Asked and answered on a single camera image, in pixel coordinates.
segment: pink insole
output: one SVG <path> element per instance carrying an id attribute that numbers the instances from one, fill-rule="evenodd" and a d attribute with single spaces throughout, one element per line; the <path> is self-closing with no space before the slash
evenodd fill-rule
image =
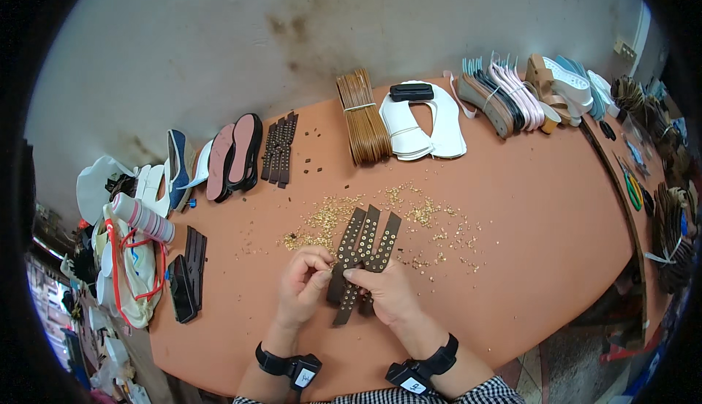
<path id="1" fill-rule="evenodd" d="M 222 194 L 224 181 L 224 159 L 233 143 L 234 124 L 226 125 L 215 137 L 210 151 L 206 197 L 215 200 Z"/>
<path id="2" fill-rule="evenodd" d="M 244 115 L 237 121 L 234 128 L 234 161 L 229 170 L 230 183 L 236 183 L 244 178 L 246 173 L 246 152 L 249 150 L 255 121 L 252 115 Z"/>

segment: green-handled scissors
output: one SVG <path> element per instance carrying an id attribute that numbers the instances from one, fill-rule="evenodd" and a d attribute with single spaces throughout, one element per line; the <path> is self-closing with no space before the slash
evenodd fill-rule
<path id="1" fill-rule="evenodd" d="M 629 199 L 631 200 L 631 204 L 634 205 L 634 209 L 638 212 L 641 210 L 641 205 L 644 201 L 639 182 L 636 181 L 636 177 L 624 167 L 624 164 L 619 160 L 619 156 L 613 151 L 612 154 L 616 157 L 616 161 L 619 162 L 619 168 L 621 168 L 621 171 L 624 173 L 624 181 L 626 182 L 626 190 L 629 193 Z"/>

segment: table surface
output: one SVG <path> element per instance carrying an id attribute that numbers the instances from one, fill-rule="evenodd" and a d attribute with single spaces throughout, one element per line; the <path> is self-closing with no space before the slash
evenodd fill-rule
<path id="1" fill-rule="evenodd" d="M 430 82 L 449 89 L 447 79 Z M 374 89 L 376 102 L 387 92 L 388 87 Z M 171 297 L 162 296 L 150 323 L 152 352 L 156 365 L 199 388 L 236 394 L 275 314 L 278 280 L 293 254 L 279 241 L 301 226 L 307 228 L 303 219 L 315 211 L 313 203 L 327 196 L 361 196 L 363 207 L 383 209 L 380 225 L 390 212 L 386 207 L 403 217 L 395 257 L 411 261 L 421 252 L 420 260 L 433 262 L 443 252 L 445 261 L 404 269 L 423 309 L 492 367 L 528 351 L 585 311 L 633 255 L 624 211 L 580 129 L 558 127 L 551 135 L 535 131 L 503 141 L 485 116 L 469 120 L 461 114 L 468 146 L 461 158 L 393 158 L 354 167 L 337 99 L 296 112 L 300 116 L 287 189 L 260 182 L 245 195 L 236 192 L 216 204 L 206 200 L 201 185 L 193 195 L 197 208 L 171 217 L 177 237 L 168 261 L 183 253 L 187 225 L 208 239 L 202 310 L 188 324 L 177 323 Z M 413 107 L 413 112 L 430 134 L 428 107 Z M 277 118 L 265 121 L 264 131 Z M 422 190 L 421 196 L 406 189 L 399 197 L 403 203 L 382 204 L 387 201 L 384 189 L 409 181 Z M 450 205 L 457 215 L 438 212 L 431 229 L 420 227 L 406 213 L 425 197 Z M 458 230 L 464 216 L 470 231 Z M 639 218 L 645 226 L 645 215 Z M 334 232 L 345 227 L 346 221 L 340 222 Z M 441 228 L 449 238 L 437 244 L 431 240 Z M 468 238 L 463 233 L 477 237 L 475 249 L 451 247 L 457 238 Z M 335 235 L 335 245 L 339 237 Z M 478 265 L 478 271 L 469 263 Z M 648 284 L 647 292 L 652 287 L 656 285 Z M 311 352 L 324 363 L 303 400 L 387 388 L 388 366 L 407 358 L 377 318 L 354 312 L 345 326 L 332 328 L 335 313 L 320 300 L 301 333 L 299 351 Z M 654 330 L 653 318 L 649 312 Z"/>

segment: wrist strap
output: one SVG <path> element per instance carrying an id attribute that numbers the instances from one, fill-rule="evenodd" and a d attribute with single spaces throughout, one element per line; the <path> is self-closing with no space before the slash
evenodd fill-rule
<path id="1" fill-rule="evenodd" d="M 449 342 L 445 347 L 440 347 L 434 355 L 420 363 L 431 371 L 432 375 L 445 374 L 456 363 L 456 352 L 458 350 L 458 340 L 449 333 Z"/>
<path id="2" fill-rule="evenodd" d="M 288 364 L 290 364 L 288 358 L 280 358 L 268 351 L 264 351 L 261 349 L 262 343 L 263 342 L 260 342 L 256 347 L 256 360 L 258 360 L 261 370 L 265 373 L 275 375 L 276 377 L 286 375 L 288 372 Z"/>
<path id="3" fill-rule="evenodd" d="M 445 347 L 440 347 L 434 355 L 426 360 L 405 360 L 401 365 L 393 363 L 385 379 L 418 395 L 426 395 L 433 390 L 431 376 L 446 373 L 456 364 L 457 350 L 458 340 L 449 333 L 449 342 Z"/>
<path id="4" fill-rule="evenodd" d="M 312 382 L 321 370 L 321 361 L 312 354 L 281 358 L 261 349 L 261 343 L 256 347 L 256 360 L 265 373 L 290 378 L 290 388 L 301 391 Z"/>

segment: electrical outlet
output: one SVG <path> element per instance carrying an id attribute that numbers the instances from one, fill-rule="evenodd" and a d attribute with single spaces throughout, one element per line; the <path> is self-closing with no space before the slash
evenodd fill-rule
<path id="1" fill-rule="evenodd" d="M 624 40 L 619 39 L 614 43 L 614 51 L 631 64 L 636 61 L 636 52 Z"/>

